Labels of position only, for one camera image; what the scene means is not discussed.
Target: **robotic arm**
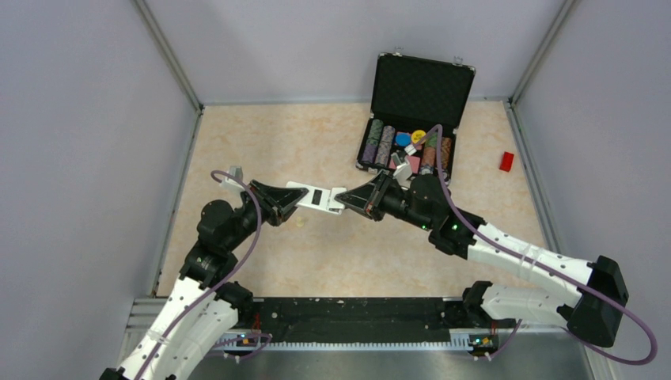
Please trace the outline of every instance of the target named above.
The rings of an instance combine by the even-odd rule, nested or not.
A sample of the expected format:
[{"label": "robotic arm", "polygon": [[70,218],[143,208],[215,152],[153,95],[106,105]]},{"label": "robotic arm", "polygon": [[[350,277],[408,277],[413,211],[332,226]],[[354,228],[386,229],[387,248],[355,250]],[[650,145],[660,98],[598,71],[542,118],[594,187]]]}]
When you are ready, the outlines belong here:
[{"label": "robotic arm", "polygon": [[[253,180],[249,187],[258,200],[260,214],[239,180],[223,180],[222,186],[240,191],[243,205],[234,210],[228,202],[215,200],[203,208],[197,226],[198,241],[187,255],[165,307],[131,355],[118,368],[108,368],[100,379],[187,378],[221,336],[242,321],[253,319],[250,291],[237,283],[225,283],[213,291],[215,284],[225,282],[236,266],[233,250],[256,231],[260,225],[258,215],[261,223],[279,226],[297,207],[335,215],[350,209],[374,221],[389,214],[430,231],[429,242],[441,252],[497,266],[539,287],[511,288],[477,281],[464,291],[460,305],[475,326],[509,318],[539,321],[566,326],[574,335],[597,346],[613,345],[622,313],[535,263],[554,268],[624,306],[628,294],[615,261],[600,256],[590,263],[561,256],[510,237],[483,218],[462,211],[479,232],[533,260],[529,263],[503,254],[457,218],[437,177],[420,175],[408,182],[403,178],[408,174],[403,161],[394,158],[400,161],[394,174],[383,170],[350,191],[293,182],[286,188],[274,188]],[[231,177],[241,179],[241,170],[232,170]]]},{"label": "robotic arm", "polygon": [[464,292],[464,306],[469,312],[479,314],[483,319],[515,318],[566,326],[588,343],[613,346],[622,313],[591,294],[583,294],[576,286],[538,268],[537,264],[545,264],[624,306],[628,293],[615,261],[599,256],[595,263],[591,263],[562,256],[511,237],[483,218],[462,211],[461,214],[480,233],[533,260],[529,263],[504,254],[471,232],[456,217],[439,181],[431,175],[417,176],[405,190],[389,172],[382,171],[370,182],[338,194],[335,199],[375,221],[389,214],[429,230],[429,242],[439,251],[494,265],[540,287],[511,288],[478,281]]}]

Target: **black case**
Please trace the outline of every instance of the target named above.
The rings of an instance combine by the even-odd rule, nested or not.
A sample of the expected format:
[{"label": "black case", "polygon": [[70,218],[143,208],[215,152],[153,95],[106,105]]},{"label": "black case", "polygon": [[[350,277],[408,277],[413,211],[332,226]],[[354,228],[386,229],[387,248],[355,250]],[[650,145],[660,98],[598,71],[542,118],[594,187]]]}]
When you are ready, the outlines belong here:
[{"label": "black case", "polygon": [[[429,131],[435,124],[442,124],[443,137],[452,139],[449,154],[448,178],[452,176],[455,130],[464,114],[466,100],[471,91],[475,67],[455,63],[382,53],[377,58],[373,100],[370,119],[363,134],[357,154],[356,167],[377,173],[387,165],[361,163],[366,138],[373,120],[391,125],[396,132],[412,133],[418,129]],[[403,148],[394,145],[392,154]]]}]

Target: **red block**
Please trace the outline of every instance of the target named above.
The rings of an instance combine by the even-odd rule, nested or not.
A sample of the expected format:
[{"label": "red block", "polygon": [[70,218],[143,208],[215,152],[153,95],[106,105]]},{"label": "red block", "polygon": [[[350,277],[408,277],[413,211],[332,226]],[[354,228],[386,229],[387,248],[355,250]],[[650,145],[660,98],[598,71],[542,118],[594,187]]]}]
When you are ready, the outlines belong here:
[{"label": "red block", "polygon": [[501,166],[499,166],[499,169],[503,170],[504,172],[509,172],[510,168],[513,167],[513,158],[515,158],[514,154],[505,152],[503,154],[503,158],[501,159]]}]

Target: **gray wall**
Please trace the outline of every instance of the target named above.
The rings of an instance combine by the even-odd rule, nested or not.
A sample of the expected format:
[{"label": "gray wall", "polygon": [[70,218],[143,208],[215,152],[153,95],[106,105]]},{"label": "gray wall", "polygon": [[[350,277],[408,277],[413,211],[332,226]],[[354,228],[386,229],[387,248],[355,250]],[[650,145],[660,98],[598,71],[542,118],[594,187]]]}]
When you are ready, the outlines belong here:
[{"label": "gray wall", "polygon": [[369,100],[377,53],[477,68],[509,96],[561,0],[148,1],[204,103]]},{"label": "gray wall", "polygon": [[116,364],[195,120],[129,1],[63,3],[0,5],[0,378]]},{"label": "gray wall", "polygon": [[[620,262],[627,305],[660,355],[624,378],[671,373],[671,2],[582,2],[520,104],[567,253]],[[623,323],[615,352],[647,353]]]}]

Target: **purple cable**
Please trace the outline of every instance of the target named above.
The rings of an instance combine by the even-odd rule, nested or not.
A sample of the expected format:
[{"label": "purple cable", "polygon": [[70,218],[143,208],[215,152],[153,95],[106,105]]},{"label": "purple cable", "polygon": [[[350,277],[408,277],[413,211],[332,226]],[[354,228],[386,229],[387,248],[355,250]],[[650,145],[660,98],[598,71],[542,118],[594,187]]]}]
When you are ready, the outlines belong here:
[{"label": "purple cable", "polygon": [[[252,202],[254,203],[254,207],[256,208],[256,233],[254,234],[254,240],[252,240],[252,245],[249,246],[249,249],[247,250],[247,253],[242,257],[239,263],[233,268],[233,270],[226,275],[221,281],[216,283],[213,287],[208,289],[205,293],[203,293],[200,297],[198,297],[191,305],[189,305],[184,311],[180,313],[180,315],[175,318],[174,321],[168,325],[168,328],[165,329],[165,332],[161,335],[163,338],[167,338],[168,335],[172,332],[172,330],[177,326],[178,323],[186,316],[194,307],[196,307],[198,304],[200,304],[205,298],[207,298],[209,295],[217,291],[218,288],[222,287],[228,280],[233,277],[233,275],[240,270],[240,267],[247,261],[249,258],[249,255],[252,253],[254,250],[254,247],[256,247],[256,242],[259,240],[259,234],[261,232],[261,225],[262,225],[262,218],[261,218],[261,206],[259,205],[259,201],[256,199],[256,196],[254,195],[254,192],[247,186],[244,182],[241,180],[238,180],[236,177],[231,176],[227,172],[221,171],[221,170],[212,170],[210,173],[210,176],[212,177],[213,180],[217,181],[218,183],[221,183],[222,180],[218,179],[216,177],[216,174],[221,174],[224,177],[229,178],[232,181],[235,181],[237,184],[242,186],[242,188],[249,194],[249,197],[252,199]],[[154,345],[154,348],[152,348],[151,352],[147,356],[147,359],[145,360],[144,364],[140,367],[138,370],[138,373],[135,375],[133,378],[134,380],[140,380],[142,378],[142,374],[145,373],[147,367],[150,365],[151,360],[154,358],[156,353],[158,352],[158,349],[161,347],[161,343],[156,343]]]},{"label": "purple cable", "polygon": [[[442,139],[442,125],[441,124],[436,124],[433,128],[431,128],[431,130],[428,131],[426,133],[426,135],[424,137],[422,137],[422,139],[420,139],[416,144],[414,144],[414,146],[415,146],[415,148],[417,146],[421,146],[422,143],[424,143],[424,140],[426,140],[426,138],[428,138],[432,133],[438,133],[438,148],[436,149],[436,155],[438,157],[436,159],[436,162],[441,162],[441,139]],[[654,336],[654,332],[652,331],[650,326],[646,325],[646,322],[644,322],[639,316],[632,313],[631,311],[629,311],[627,308],[623,307],[619,303],[613,301],[612,299],[610,299],[608,296],[601,293],[600,291],[596,291],[591,287],[583,285],[582,283],[576,281],[575,279],[572,279],[571,277],[569,277],[567,275],[564,275],[562,272],[556,271],[555,269],[550,268],[543,263],[539,263],[539,262],[533,260],[530,257],[526,257],[526,256],[524,256],[520,253],[517,253],[517,252],[513,251],[512,249],[508,249],[507,247],[504,247],[503,245],[500,245],[499,243],[497,243],[497,242],[491,240],[489,237],[485,236],[483,233],[479,232],[461,214],[461,212],[459,211],[457,206],[454,205],[454,202],[452,201],[452,198],[449,196],[449,191],[447,189],[447,185],[445,184],[445,173],[443,173],[442,170],[438,170],[438,175],[440,177],[441,188],[442,188],[443,193],[445,194],[445,198],[447,199],[447,203],[449,204],[449,208],[451,208],[452,212],[454,212],[454,214],[457,216],[457,218],[462,223],[464,223],[466,228],[468,228],[471,232],[473,232],[475,235],[477,235],[483,241],[485,241],[489,245],[495,247],[496,249],[499,249],[502,252],[508,253],[512,257],[515,257],[519,260],[524,260],[527,263],[530,263],[531,265],[536,265],[538,268],[543,269],[544,271],[550,273],[551,275],[557,276],[560,279],[563,279],[564,281],[566,281],[567,283],[577,287],[581,291],[586,291],[587,293],[590,293],[594,297],[599,298],[601,301],[604,301],[604,302],[608,303],[610,306],[612,306],[616,310],[620,311],[622,314],[629,317],[638,326],[640,326],[641,329],[644,331],[644,333],[648,336],[648,339],[650,340],[650,352],[648,353],[648,356],[646,356],[643,359],[639,359],[639,360],[623,359],[623,358],[620,358],[618,356],[614,356],[612,354],[609,354],[606,351],[603,351],[600,348],[597,348],[597,347],[593,346],[592,344],[589,344],[589,343],[585,342],[584,340],[578,338],[577,336],[575,336],[573,334],[571,334],[572,337],[577,339],[579,342],[584,344],[587,348],[591,349],[592,351],[594,351],[598,354],[601,354],[601,355],[605,356],[606,358],[614,360],[618,363],[628,364],[628,365],[632,365],[632,366],[642,366],[642,365],[648,364],[648,363],[650,363],[654,360],[655,356],[657,356],[657,351],[658,351],[657,338]],[[513,338],[516,331],[517,330],[515,329],[513,331],[513,333],[510,334],[510,336],[508,337],[508,340],[506,340],[506,343],[501,347],[501,349],[503,349],[508,344],[508,342]]]},{"label": "purple cable", "polygon": [[270,342],[272,340],[272,335],[266,334],[266,333],[263,333],[263,332],[259,332],[259,333],[247,334],[247,335],[245,335],[245,337],[238,336],[238,337],[233,338],[233,339],[224,340],[223,342],[217,343],[214,346],[212,346],[210,351],[208,353],[206,353],[203,358],[204,359],[205,358],[225,358],[225,359],[231,358],[232,359],[232,358],[235,357],[235,355],[229,354],[228,356],[224,356],[222,352],[212,351],[212,350],[214,350],[215,348],[220,348],[222,346],[226,346],[228,344],[239,342],[241,340],[245,340],[245,339],[249,339],[249,338],[265,338],[266,341],[263,342],[261,344],[261,346],[258,347],[256,350],[248,353],[247,355],[240,356],[240,361],[246,360],[246,359],[251,359],[254,356],[258,355],[261,352],[261,350],[263,350],[264,348],[266,348],[266,346],[268,346],[270,344]]}]

